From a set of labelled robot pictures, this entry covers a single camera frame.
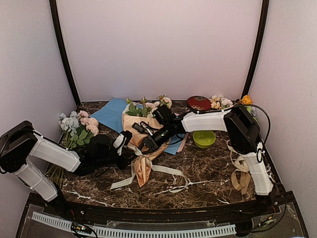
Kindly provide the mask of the white printed ribbon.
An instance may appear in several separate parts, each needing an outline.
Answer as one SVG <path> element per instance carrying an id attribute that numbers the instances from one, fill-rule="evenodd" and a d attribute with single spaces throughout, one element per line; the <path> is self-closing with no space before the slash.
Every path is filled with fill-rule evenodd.
<path id="1" fill-rule="evenodd" d="M 177 188 L 169 189 L 168 191 L 171 193 L 178 193 L 188 188 L 188 180 L 182 171 L 165 167 L 165 166 L 153 165 L 152 160 L 154 160 L 158 155 L 160 155 L 167 148 L 166 145 L 161 146 L 158 150 L 150 154 L 145 154 L 145 151 L 142 152 L 135 145 L 128 145 L 128 148 L 132 150 L 137 156 L 137 158 L 132 161 L 131 177 L 124 179 L 122 181 L 114 182 L 111 185 L 110 189 L 117 189 L 117 188 L 130 185 L 133 182 L 134 178 L 137 178 L 139 187 L 142 187 L 149 180 L 151 171 L 165 173 L 172 176 L 181 176 L 185 179 L 185 185 L 182 185 Z"/>

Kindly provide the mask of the white rose fake flower stem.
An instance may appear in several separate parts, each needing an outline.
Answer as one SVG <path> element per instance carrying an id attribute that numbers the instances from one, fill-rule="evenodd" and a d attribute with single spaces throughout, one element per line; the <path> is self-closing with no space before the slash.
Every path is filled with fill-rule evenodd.
<path id="1" fill-rule="evenodd" d="M 138 116 L 142 117 L 142 108 L 140 108 L 136 103 L 134 103 L 130 98 L 126 99 L 126 103 L 128 104 L 128 109 L 126 110 L 126 114 L 129 116 Z"/>

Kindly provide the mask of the pink rose fake flower stem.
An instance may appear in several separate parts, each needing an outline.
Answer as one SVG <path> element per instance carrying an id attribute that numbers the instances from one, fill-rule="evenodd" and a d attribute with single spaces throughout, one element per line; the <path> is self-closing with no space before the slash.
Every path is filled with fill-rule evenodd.
<path id="1" fill-rule="evenodd" d="M 141 99 L 142 103 L 142 109 L 141 109 L 141 116 L 145 118 L 152 118 L 153 117 L 153 112 L 158 109 L 160 106 L 166 105 L 169 109 L 172 106 L 172 100 L 165 96 L 165 95 L 160 95 L 158 97 L 158 101 L 155 102 L 148 102 L 146 97 L 143 97 Z"/>

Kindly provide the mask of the brown twine ribbon bundle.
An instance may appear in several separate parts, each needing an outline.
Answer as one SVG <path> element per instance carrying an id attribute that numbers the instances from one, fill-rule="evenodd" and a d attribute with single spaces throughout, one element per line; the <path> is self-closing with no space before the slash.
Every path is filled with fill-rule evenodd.
<path id="1" fill-rule="evenodd" d="M 231 174 L 231 183 L 237 191 L 245 195 L 251 180 L 250 169 L 243 156 L 229 145 L 229 141 L 230 140 L 226 141 L 226 145 L 230 151 L 231 164 L 235 167 L 235 170 Z"/>

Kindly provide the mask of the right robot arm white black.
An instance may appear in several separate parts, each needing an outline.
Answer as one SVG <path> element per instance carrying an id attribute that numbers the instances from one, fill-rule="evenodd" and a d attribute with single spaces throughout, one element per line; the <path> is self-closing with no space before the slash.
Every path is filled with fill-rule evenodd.
<path id="1" fill-rule="evenodd" d="M 175 115 L 167 106 L 160 106 L 153 112 L 154 118 L 162 125 L 153 135 L 145 137 L 139 149 L 146 148 L 146 154 L 157 151 L 171 137 L 195 131 L 225 131 L 233 149 L 245 159 L 256 195 L 262 197 L 253 203 L 253 211 L 263 215 L 272 207 L 272 200 L 266 196 L 273 189 L 272 178 L 264 164 L 264 146 L 260 127 L 242 104 L 212 112 L 184 112 Z"/>

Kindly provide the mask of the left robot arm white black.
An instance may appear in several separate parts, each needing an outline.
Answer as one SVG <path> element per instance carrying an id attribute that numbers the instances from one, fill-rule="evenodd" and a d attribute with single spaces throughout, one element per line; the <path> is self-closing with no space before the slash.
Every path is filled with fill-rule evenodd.
<path id="1" fill-rule="evenodd" d="M 132 138 L 132 133 L 122 131 L 112 140 L 105 134 L 91 138 L 81 151 L 65 147 L 42 136 L 25 120 L 0 137 L 0 172 L 12 173 L 37 192 L 59 216 L 66 216 L 70 206 L 57 185 L 47 179 L 30 161 L 35 157 L 57 165 L 77 176 L 93 174 L 97 169 L 116 163 L 127 164 L 122 156 L 123 147 Z"/>

